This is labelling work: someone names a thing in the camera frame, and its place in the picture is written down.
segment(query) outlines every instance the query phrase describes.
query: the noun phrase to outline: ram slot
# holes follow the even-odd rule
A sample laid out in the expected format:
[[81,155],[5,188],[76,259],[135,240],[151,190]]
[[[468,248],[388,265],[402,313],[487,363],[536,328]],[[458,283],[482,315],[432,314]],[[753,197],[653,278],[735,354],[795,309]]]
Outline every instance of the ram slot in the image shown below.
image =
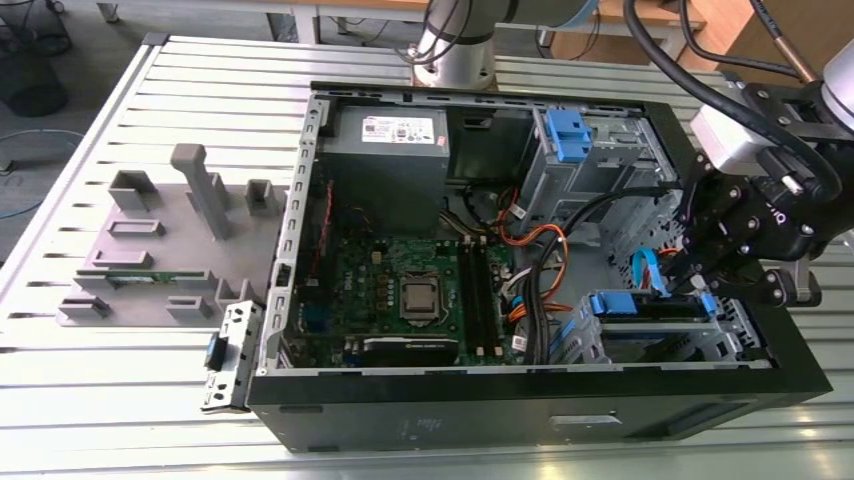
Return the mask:
[[498,340],[498,325],[495,323],[495,295],[492,294],[492,275],[490,260],[486,256],[486,244],[482,241],[472,247],[475,285],[478,292],[478,314],[483,331],[483,347],[488,357],[503,356]]
[[468,242],[459,245],[456,261],[459,264],[460,302],[463,305],[463,325],[466,328],[466,351],[470,355],[483,356],[483,328],[480,326],[478,280],[474,267],[474,246]]

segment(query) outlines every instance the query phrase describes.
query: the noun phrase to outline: green circuit board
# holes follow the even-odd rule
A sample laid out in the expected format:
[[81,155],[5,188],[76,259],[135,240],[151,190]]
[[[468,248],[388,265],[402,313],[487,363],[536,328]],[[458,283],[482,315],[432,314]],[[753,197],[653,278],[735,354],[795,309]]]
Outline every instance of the green circuit board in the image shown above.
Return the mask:
[[[432,240],[343,240],[336,250],[335,291],[326,332],[330,338],[371,335],[442,337],[459,342],[462,366],[506,365],[515,363],[510,338],[495,322],[502,345],[499,354],[472,355],[466,346],[466,322],[462,305],[462,285],[458,264],[459,242]],[[487,260],[494,279],[511,263],[511,251],[504,245],[487,248]],[[404,318],[402,283],[435,282],[439,315],[436,319]],[[319,367],[347,366],[331,342],[328,355],[318,355]]]

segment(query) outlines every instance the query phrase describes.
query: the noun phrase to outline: white label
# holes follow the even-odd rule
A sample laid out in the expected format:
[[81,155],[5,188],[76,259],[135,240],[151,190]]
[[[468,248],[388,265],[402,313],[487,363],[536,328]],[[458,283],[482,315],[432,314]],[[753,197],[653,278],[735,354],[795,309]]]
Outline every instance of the white label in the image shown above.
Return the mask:
[[432,119],[415,117],[366,117],[362,141],[370,143],[420,143],[432,145]]
[[528,346],[528,339],[524,337],[520,337],[519,335],[514,335],[510,348],[512,348],[519,352],[524,352],[524,349],[527,348],[527,346]]
[[510,205],[510,213],[512,213],[519,220],[522,220],[528,214],[528,212],[524,211],[524,208],[522,208],[515,203]]

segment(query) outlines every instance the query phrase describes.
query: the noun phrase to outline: black cable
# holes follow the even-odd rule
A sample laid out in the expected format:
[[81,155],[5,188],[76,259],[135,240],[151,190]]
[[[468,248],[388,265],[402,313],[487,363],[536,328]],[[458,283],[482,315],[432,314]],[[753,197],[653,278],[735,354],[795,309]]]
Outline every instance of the black cable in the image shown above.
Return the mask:
[[[670,192],[667,187],[632,187],[615,192],[604,193],[590,200],[572,214],[562,226],[563,235],[570,238],[578,224],[584,222],[590,216],[606,205],[626,197],[661,197]],[[535,333],[528,334],[528,345],[536,345],[536,353],[531,352],[531,362],[535,364],[548,363],[548,319],[546,317],[546,307],[539,292],[539,275],[548,260],[551,252],[558,247],[559,237],[555,235],[542,249],[539,257],[531,264],[531,273],[526,280],[522,291],[522,300],[530,317],[530,325]],[[526,349],[526,363],[528,362],[528,351]]]
[[339,19],[336,17],[331,17],[330,16],[328,18],[330,18],[330,20],[332,20],[338,24],[339,27],[344,28],[344,30],[346,30],[344,25],[354,25],[354,26],[355,25],[362,25],[364,23],[364,21],[367,20],[367,18],[363,18],[358,22],[351,22],[350,20],[347,20],[347,18],[344,18],[344,25],[342,25],[342,23],[340,23],[340,21],[339,21]]
[[594,15],[596,16],[596,21],[592,24],[590,35],[587,35],[587,41],[584,42],[584,48],[582,49],[582,53],[575,55],[568,60],[579,60],[584,55],[590,53],[590,51],[592,50],[592,47],[596,45],[596,42],[599,41],[599,31],[602,29],[602,14],[599,13],[598,7],[594,12]]
[[741,67],[754,68],[757,70],[765,70],[766,72],[779,73],[789,77],[801,78],[798,72],[789,65],[781,65],[778,63],[766,62],[762,60],[754,60],[753,58],[731,57],[729,55],[719,55],[705,50],[697,43],[694,38],[694,32],[691,31],[691,19],[689,17],[689,0],[679,0],[679,22],[682,24],[682,35],[687,42],[691,51],[706,60],[713,62],[726,63],[729,65],[738,65]]
[[771,34],[771,38],[777,40],[783,36],[783,31],[779,29],[779,25],[774,21],[774,17],[771,17],[769,9],[765,8],[762,0],[750,0],[750,5],[753,6],[753,11],[757,12],[757,16],[759,17],[762,25],[765,25],[765,28]]
[[379,29],[379,32],[376,32],[376,35],[374,35],[374,38],[371,38],[370,40],[363,40],[362,41],[362,46],[367,47],[368,43],[376,41],[379,39],[379,37],[383,36],[383,32],[386,31],[386,27],[388,26],[388,22],[391,22],[391,20],[386,20],[386,23],[383,23],[383,26]]
[[809,185],[810,194],[817,202],[825,203],[833,200],[842,192],[842,181],[833,166],[815,150],[795,135],[769,121],[762,115],[750,110],[730,97],[719,93],[679,66],[661,49],[650,36],[635,10],[636,0],[626,0],[623,4],[623,16],[626,25],[635,41],[641,45],[653,63],[665,72],[667,77],[690,93],[701,102],[723,113],[745,128],[765,137],[771,143],[793,156],[815,177],[815,183]]
[[[442,36],[442,34],[444,34],[444,29],[448,26],[448,23],[451,21],[451,14],[454,13],[454,10],[456,9],[456,6],[459,5],[460,0],[456,0],[456,2],[454,3],[454,7],[451,9],[451,13],[448,14],[447,18],[444,19],[444,23],[442,24],[442,29],[439,31],[439,34],[436,34],[436,38],[434,39],[434,45],[432,47],[427,50],[430,51],[432,48],[435,48],[438,42],[438,38],[439,36]],[[468,2],[468,9],[466,10],[466,20],[463,21],[463,26],[459,29],[459,33],[454,36],[454,40],[451,40],[448,42],[448,44],[444,47],[444,50],[442,50],[440,53],[435,54],[431,58],[427,59],[414,59],[412,57],[410,57],[408,55],[403,54],[402,52],[396,51],[398,56],[403,59],[403,61],[406,63],[408,63],[410,65],[428,65],[431,63],[434,63],[436,60],[439,60],[442,57],[444,57],[447,55],[447,53],[451,51],[451,48],[454,48],[459,42],[460,37],[463,36],[463,32],[466,31],[466,27],[468,26],[468,22],[471,21],[471,11],[472,11],[472,7],[474,7],[474,0],[467,0]]]
[[463,188],[463,205],[466,206],[466,211],[468,212],[468,216],[472,218],[478,226],[483,230],[486,230],[486,235],[491,238],[495,238],[495,234],[492,233],[492,226],[483,220],[480,215],[478,215],[478,211],[475,210],[475,206],[471,204],[471,184],[466,185]]

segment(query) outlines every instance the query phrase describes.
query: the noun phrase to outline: aluminum table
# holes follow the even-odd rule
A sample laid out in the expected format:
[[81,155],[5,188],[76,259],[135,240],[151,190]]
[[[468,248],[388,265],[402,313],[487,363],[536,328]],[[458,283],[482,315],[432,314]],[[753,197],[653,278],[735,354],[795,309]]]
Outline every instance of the aluminum table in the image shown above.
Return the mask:
[[[502,91],[699,104],[647,67],[499,57]],[[701,75],[725,88],[714,73]],[[292,455],[252,414],[199,411],[209,333],[61,328],[53,315],[112,198],[115,172],[168,166],[203,143],[224,182],[290,185],[311,80],[408,84],[390,50],[172,37],[140,48],[0,270],[0,475],[181,478],[839,478],[854,476],[854,256],[814,263],[819,308],[795,321],[835,391],[675,443]]]

